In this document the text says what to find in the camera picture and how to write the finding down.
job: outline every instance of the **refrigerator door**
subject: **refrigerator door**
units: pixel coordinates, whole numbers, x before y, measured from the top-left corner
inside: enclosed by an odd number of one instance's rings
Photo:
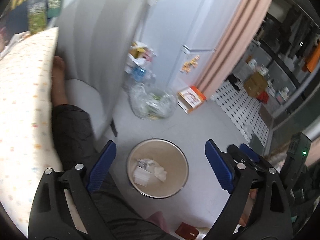
[[[184,45],[189,50],[214,49],[241,0],[204,0]]]
[[[178,92],[186,87],[193,86],[204,70],[207,62],[213,55],[213,51],[180,51],[179,59],[175,65],[175,73],[172,75],[172,79],[169,82],[169,87],[174,92]],[[191,67],[189,73],[181,72],[181,69],[185,62],[189,62],[196,56],[199,56],[198,66],[196,68]]]
[[[150,7],[141,41],[157,57],[153,71],[157,82],[168,84],[181,46],[204,0],[158,0]]]

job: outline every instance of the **beige trash can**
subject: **beige trash can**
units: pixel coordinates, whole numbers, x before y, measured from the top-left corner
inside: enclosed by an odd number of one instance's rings
[[[167,171],[167,179],[161,182],[156,177],[150,178],[146,187],[135,184],[133,172],[138,159],[151,159]],[[127,160],[127,174],[131,184],[141,194],[151,198],[173,196],[185,185],[189,175],[189,166],[183,152],[172,142],[162,139],[150,139],[134,147]]]

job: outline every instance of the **chair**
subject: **chair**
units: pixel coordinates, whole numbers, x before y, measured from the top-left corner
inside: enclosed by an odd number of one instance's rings
[[[112,123],[127,54],[146,8],[147,0],[74,0],[57,19],[56,55],[66,62],[66,94],[90,115],[96,140]]]

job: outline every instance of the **black and white tile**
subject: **black and white tile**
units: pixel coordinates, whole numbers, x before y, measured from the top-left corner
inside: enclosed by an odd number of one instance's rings
[[[249,143],[255,133],[265,147],[269,129],[259,116],[261,102],[248,96],[241,82],[237,83],[240,91],[236,91],[229,81],[225,81],[212,96],[221,109]]]

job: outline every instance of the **dark pants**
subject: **dark pants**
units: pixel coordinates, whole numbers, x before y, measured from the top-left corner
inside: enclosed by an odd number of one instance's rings
[[[89,115],[72,105],[56,106],[52,111],[54,147],[64,170],[83,163],[90,171],[99,158],[94,149]],[[130,207],[116,187],[110,174],[91,198],[101,217],[118,240],[176,240],[151,222],[143,220]]]

